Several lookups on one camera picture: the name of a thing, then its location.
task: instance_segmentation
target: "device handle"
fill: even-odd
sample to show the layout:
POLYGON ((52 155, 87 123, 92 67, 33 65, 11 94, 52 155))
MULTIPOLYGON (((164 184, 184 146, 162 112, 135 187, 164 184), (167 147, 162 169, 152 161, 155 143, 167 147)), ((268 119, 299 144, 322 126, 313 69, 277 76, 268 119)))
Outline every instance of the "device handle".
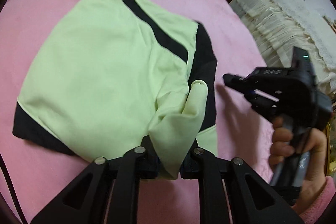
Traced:
MULTIPOLYGON (((289 144, 295 149, 303 146, 309 134, 307 129, 294 124, 293 118, 288 115, 282 114, 281 117, 283 118, 283 127, 290 130, 294 135, 289 144)), ((290 157, 285 158, 283 162, 277 165, 270 185, 277 187, 302 186, 309 163, 309 156, 309 152, 303 154, 295 152, 290 157)))

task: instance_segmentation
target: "garment sleeve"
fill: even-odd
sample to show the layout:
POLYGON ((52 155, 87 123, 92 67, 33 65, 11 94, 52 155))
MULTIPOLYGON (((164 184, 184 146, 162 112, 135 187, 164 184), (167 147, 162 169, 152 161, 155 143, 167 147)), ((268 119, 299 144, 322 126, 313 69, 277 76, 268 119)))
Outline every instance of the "garment sleeve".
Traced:
POLYGON ((314 224, 322 215, 335 194, 335 184, 333 178, 327 176, 325 179, 326 184, 320 196, 305 212, 300 215, 305 224, 314 224))

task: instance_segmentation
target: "silver bolt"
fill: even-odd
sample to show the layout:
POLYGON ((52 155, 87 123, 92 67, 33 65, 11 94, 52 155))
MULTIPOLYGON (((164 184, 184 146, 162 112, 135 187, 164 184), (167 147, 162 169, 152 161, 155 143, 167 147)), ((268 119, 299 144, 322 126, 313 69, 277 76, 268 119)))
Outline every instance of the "silver bolt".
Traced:
POLYGON ((204 150, 203 150, 202 148, 200 148, 200 147, 196 147, 196 148, 194 149, 194 153, 195 153, 196 155, 202 155, 202 154, 204 153, 204 150))
POLYGON ((95 162, 95 164, 97 164, 97 165, 102 165, 102 164, 104 164, 104 163, 106 162, 106 159, 103 158, 103 157, 98 157, 98 158, 96 158, 96 159, 94 160, 94 162, 95 162))
POLYGON ((233 159, 233 163, 235 164, 235 165, 238 165, 238 166, 240 166, 240 165, 242 165, 243 163, 244 163, 244 161, 241 159, 241 158, 234 158, 233 159))
POLYGON ((138 153, 138 154, 142 154, 146 152, 146 149, 143 146, 138 146, 136 148, 134 148, 134 152, 138 153))

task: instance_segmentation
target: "human hand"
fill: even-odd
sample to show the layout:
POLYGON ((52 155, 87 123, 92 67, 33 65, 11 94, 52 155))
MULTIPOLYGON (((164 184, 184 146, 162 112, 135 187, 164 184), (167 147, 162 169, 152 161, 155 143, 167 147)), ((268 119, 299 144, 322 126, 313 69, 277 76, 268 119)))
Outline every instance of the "human hand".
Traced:
MULTIPOLYGON (((276 165, 294 153, 294 148, 286 142, 293 138, 293 133, 282 127, 283 120, 277 117, 273 121, 274 133, 272 136, 272 146, 270 148, 269 166, 272 170, 276 165)), ((303 150, 310 151, 310 160, 303 181, 302 189, 293 210, 297 214, 303 213, 317 199, 324 189, 326 179, 324 175, 324 164, 327 153, 327 138, 323 132, 313 128, 310 132, 309 139, 303 150)))

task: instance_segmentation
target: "black cable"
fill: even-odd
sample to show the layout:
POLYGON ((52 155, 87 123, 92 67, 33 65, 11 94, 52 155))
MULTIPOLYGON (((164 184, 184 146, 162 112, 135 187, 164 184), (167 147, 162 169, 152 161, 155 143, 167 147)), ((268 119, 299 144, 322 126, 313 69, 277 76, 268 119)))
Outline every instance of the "black cable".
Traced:
POLYGON ((0 168, 2 170, 3 176, 5 177, 5 180, 6 180, 6 183, 7 183, 9 192, 10 192, 10 195, 12 197, 15 209, 16 209, 19 217, 21 218, 22 224, 28 224, 28 222, 27 222, 27 220, 25 218, 25 215, 23 214, 23 211, 21 209, 19 200, 17 199, 17 196, 16 196, 16 193, 15 193, 15 189, 14 189, 11 177, 9 176, 7 167, 5 165, 5 162, 4 162, 1 154, 0 154, 0 168))

